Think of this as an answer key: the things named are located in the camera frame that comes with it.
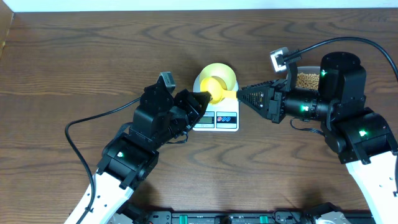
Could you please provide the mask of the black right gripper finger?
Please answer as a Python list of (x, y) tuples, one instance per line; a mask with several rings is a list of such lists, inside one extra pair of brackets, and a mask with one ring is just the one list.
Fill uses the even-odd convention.
[(253, 109), (265, 119), (270, 119), (269, 105), (271, 98), (265, 93), (240, 93), (239, 101)]
[(271, 99), (274, 93), (279, 89), (280, 86), (277, 84), (277, 80), (266, 81), (242, 87), (242, 89), (237, 92), (237, 98), (239, 100), (248, 100), (251, 95), (256, 95), (265, 99)]

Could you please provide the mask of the yellow measuring scoop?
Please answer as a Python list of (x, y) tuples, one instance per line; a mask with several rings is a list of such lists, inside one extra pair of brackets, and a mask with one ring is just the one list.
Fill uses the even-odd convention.
[(206, 77), (200, 83), (200, 91), (207, 91), (211, 95), (210, 104), (215, 105), (225, 98), (237, 100), (237, 91), (225, 90), (214, 77)]

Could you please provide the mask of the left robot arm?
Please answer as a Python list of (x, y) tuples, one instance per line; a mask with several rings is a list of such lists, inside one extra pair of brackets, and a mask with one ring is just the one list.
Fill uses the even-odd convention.
[(155, 84), (144, 88), (143, 94), (132, 101), (138, 104), (132, 121), (122, 124), (105, 146), (95, 172), (70, 137), (69, 128), (74, 123), (67, 124), (66, 139), (90, 182), (67, 223), (109, 222), (157, 165), (159, 148), (186, 143), (181, 137), (187, 138), (204, 116), (211, 95), (184, 89), (173, 96), (174, 89), (169, 72), (161, 73)]

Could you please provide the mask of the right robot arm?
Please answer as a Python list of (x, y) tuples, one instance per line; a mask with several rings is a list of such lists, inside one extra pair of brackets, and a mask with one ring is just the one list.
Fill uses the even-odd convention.
[(387, 121), (365, 106), (366, 71), (348, 52), (326, 54), (317, 90), (296, 87), (298, 68), (287, 78), (245, 86), (237, 99), (273, 123), (285, 116), (321, 123), (317, 131), (361, 189), (376, 223), (397, 223), (397, 140)]

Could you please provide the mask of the white digital kitchen scale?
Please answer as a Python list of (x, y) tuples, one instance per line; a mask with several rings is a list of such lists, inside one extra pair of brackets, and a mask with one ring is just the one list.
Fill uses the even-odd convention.
[(193, 129), (195, 131), (237, 131), (239, 129), (239, 102), (224, 99), (216, 105), (209, 104), (205, 115)]

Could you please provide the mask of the yellow plastic bowl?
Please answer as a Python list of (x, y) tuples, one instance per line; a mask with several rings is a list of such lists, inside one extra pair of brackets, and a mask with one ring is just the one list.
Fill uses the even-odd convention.
[(231, 67), (223, 63), (212, 63), (207, 65), (199, 74), (199, 83), (205, 78), (217, 79), (225, 90), (234, 90), (236, 85), (236, 74)]

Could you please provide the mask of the soybeans pile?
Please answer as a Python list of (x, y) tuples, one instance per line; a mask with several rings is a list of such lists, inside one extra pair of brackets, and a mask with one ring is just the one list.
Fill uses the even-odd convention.
[(296, 86), (309, 90), (317, 90), (320, 76), (316, 73), (299, 73)]

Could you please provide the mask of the clear plastic container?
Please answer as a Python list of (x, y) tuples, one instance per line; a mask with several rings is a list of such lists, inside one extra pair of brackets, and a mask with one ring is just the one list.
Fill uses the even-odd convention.
[(308, 90), (318, 90), (320, 67), (298, 67), (296, 87)]

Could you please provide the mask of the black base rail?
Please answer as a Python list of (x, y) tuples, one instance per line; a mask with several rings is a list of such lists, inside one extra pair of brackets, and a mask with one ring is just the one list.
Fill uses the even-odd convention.
[(265, 224), (265, 223), (351, 223), (375, 224), (366, 212), (344, 212), (332, 203), (324, 203), (304, 211), (279, 208), (266, 212), (175, 212), (145, 211), (128, 205), (118, 210), (108, 224)]

